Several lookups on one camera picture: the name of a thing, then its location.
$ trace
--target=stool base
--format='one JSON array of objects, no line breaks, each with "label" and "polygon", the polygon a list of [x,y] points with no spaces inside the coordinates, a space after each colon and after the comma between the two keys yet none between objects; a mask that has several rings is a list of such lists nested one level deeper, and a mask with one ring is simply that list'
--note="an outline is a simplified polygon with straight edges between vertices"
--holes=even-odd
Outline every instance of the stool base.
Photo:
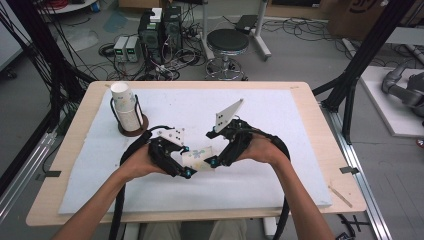
[{"label": "stool base", "polygon": [[225,55],[210,59],[206,63],[206,75],[206,77],[227,81],[239,77],[244,78],[244,72],[241,70],[240,63]]}]

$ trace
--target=black stool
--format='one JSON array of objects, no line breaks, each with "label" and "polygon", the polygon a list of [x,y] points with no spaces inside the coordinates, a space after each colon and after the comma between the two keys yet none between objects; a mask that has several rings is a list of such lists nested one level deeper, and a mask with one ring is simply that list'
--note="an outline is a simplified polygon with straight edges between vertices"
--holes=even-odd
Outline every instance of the black stool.
[{"label": "black stool", "polygon": [[245,80],[241,65],[228,56],[244,53],[249,46],[249,39],[235,29],[218,29],[208,34],[206,42],[212,52],[222,55],[211,59],[206,64],[206,74],[219,80]]}]

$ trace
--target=wooden table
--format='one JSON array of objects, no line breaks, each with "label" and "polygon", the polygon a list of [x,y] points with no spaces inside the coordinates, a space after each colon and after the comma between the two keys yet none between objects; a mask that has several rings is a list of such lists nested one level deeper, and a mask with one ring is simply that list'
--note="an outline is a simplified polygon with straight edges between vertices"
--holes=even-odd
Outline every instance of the wooden table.
[{"label": "wooden table", "polygon": [[[65,194],[68,179],[75,160],[84,144],[103,95],[112,82],[94,82],[75,115],[75,118],[63,140],[51,171],[62,171],[58,178],[46,178],[35,202],[28,214],[30,226],[60,225],[70,215],[59,215],[58,209]],[[333,205],[321,208],[322,213],[363,212],[366,204],[357,183],[351,174],[342,174],[339,170],[347,166],[346,161],[327,125],[324,116],[313,96],[311,89],[303,82],[129,82],[131,88],[143,89],[282,89],[290,90],[309,136],[318,164],[329,187]],[[261,218],[279,216],[280,208],[248,209],[222,211],[160,212],[124,214],[123,222],[150,222],[175,220],[209,220],[225,218]],[[112,214],[106,214],[101,222],[110,222]]]}]

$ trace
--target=wrist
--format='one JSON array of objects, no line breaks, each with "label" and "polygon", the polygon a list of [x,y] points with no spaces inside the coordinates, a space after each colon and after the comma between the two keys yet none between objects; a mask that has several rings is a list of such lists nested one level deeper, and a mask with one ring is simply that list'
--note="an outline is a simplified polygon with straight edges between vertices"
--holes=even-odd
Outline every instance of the wrist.
[{"label": "wrist", "polygon": [[272,168],[277,169],[281,168],[287,164],[290,164],[290,160],[287,158],[287,156],[282,153],[279,149],[277,151],[274,151],[272,153],[272,156],[270,157],[269,164]]},{"label": "wrist", "polygon": [[112,175],[117,179],[117,181],[121,182],[122,184],[125,184],[134,179],[127,173],[127,171],[124,171],[122,167],[116,169],[115,172],[112,173]]}]

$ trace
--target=human arm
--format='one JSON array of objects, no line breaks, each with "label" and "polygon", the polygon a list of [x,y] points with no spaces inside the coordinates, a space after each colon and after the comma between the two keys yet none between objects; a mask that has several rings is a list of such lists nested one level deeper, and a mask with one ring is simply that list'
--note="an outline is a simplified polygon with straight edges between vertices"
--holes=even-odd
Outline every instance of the human arm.
[{"label": "human arm", "polygon": [[265,137],[254,135],[239,159],[268,163],[274,169],[289,203],[299,239],[334,239],[327,222],[309,196],[289,159]]},{"label": "human arm", "polygon": [[144,145],[115,170],[93,197],[59,229],[52,239],[90,239],[125,183],[153,172],[164,173],[151,162],[148,148],[149,145]]}]

